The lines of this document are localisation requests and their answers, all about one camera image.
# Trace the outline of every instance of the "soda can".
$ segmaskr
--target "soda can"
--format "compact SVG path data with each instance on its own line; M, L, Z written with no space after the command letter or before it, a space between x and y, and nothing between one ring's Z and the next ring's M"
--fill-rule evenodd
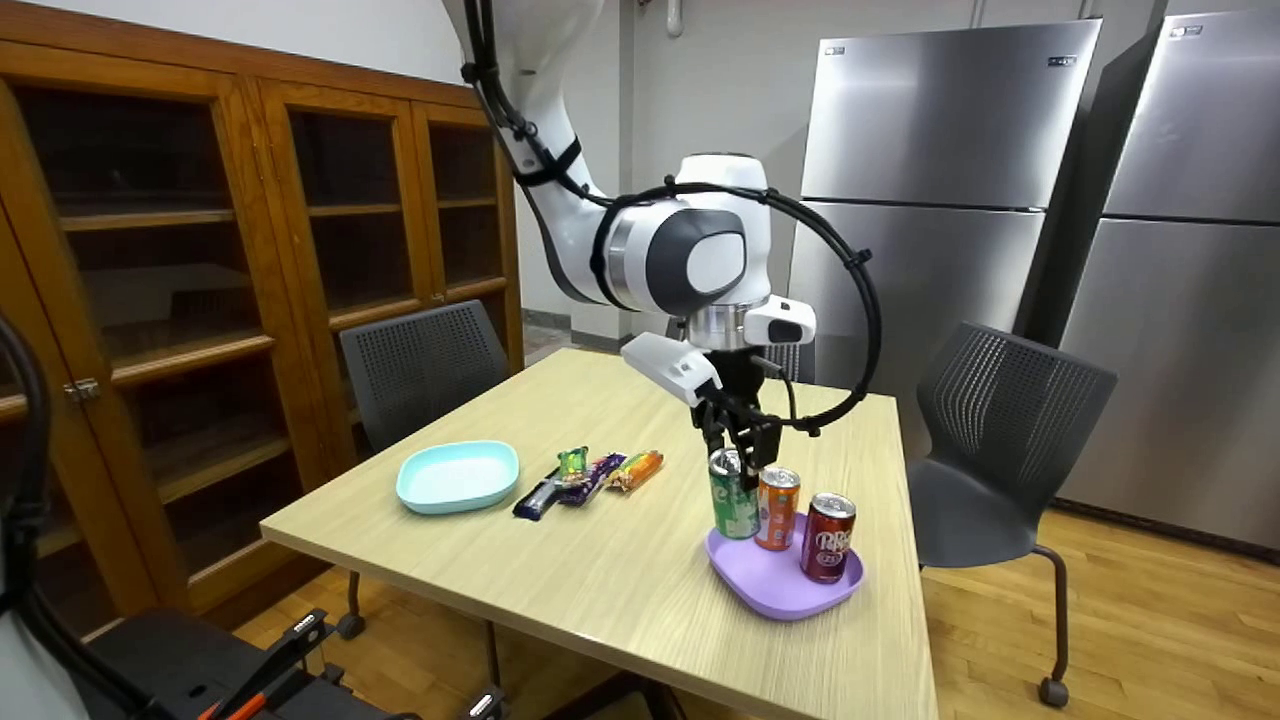
M769 553L793 548L799 477L769 464L754 483L754 546Z
M744 464L734 449L714 449L707 460L714 531L728 541L748 541L754 531L754 497L744 491Z
M845 497L808 502L808 524L803 524L803 548L799 548L799 568L808 582L836 583L845 578L851 519L854 512Z

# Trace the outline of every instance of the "white robot link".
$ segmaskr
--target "white robot link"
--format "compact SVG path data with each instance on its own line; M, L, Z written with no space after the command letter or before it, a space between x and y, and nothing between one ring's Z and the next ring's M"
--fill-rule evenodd
M523 188L553 282L583 305L660 314L687 339L636 338L633 370L692 410L707 449L723 435L744 460L744 482L777 460L781 430L818 431L845 418L874 374L881 309L851 251L810 207L769 188L752 158L692 158L660 188L602 198L565 113L569 48L591 28L602 0L445 0L511 175ZM863 380L828 411L786 419L759 411L765 350L808 344L814 315L769 288L769 207L808 224L847 268L863 315Z

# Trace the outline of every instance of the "stainless steel refrigerator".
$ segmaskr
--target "stainless steel refrigerator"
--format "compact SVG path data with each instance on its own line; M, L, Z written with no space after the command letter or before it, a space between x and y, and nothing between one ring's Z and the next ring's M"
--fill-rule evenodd
M1280 8L1165 20L1058 344L1118 374L1067 502L1280 548Z
M1072 20L818 41L799 198L873 247L881 393L914 388L958 319L1014 325L1097 33ZM818 319L799 378L847 388L863 315L803 229L786 293Z

